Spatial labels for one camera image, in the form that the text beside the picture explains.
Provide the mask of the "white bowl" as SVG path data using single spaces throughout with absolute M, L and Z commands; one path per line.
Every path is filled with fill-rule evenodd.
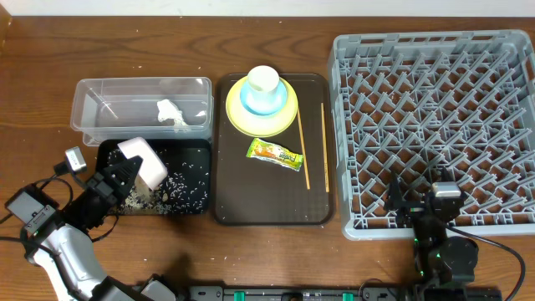
M 126 159 L 136 156 L 142 159 L 138 175 L 151 190 L 155 190 L 167 177 L 164 163 L 144 138 L 120 142 L 118 147 Z

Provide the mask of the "white tissue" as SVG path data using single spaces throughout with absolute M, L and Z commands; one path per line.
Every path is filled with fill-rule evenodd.
M 158 101 L 156 105 L 158 109 L 157 119 L 160 123 L 172 126 L 175 132 L 188 126 L 182 111 L 169 99 Z

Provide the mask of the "green orange snack wrapper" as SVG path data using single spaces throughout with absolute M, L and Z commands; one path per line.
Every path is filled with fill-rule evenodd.
M 303 164 L 302 155 L 259 138 L 253 139 L 247 150 L 246 157 L 267 161 L 294 171 L 300 171 Z

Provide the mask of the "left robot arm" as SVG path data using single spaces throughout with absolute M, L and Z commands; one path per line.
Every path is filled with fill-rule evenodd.
M 108 275 L 94 254 L 89 230 L 124 201 L 135 184 L 142 158 L 135 156 L 95 172 L 79 185 L 83 192 L 61 207 L 37 183 L 18 190 L 5 204 L 23 222 L 16 242 L 26 260 L 43 268 L 60 300 L 177 300 L 157 275 L 134 287 Z

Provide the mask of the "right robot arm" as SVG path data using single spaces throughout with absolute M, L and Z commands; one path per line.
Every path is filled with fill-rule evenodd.
M 447 170 L 419 200 L 403 196 L 399 177 L 391 176 L 387 211 L 395 212 L 400 227 L 415 236 L 415 268 L 421 280 L 408 289 L 407 300 L 467 300 L 466 285 L 475 280 L 479 248 L 470 238 L 447 234 L 448 222 L 460 215 L 467 194 Z

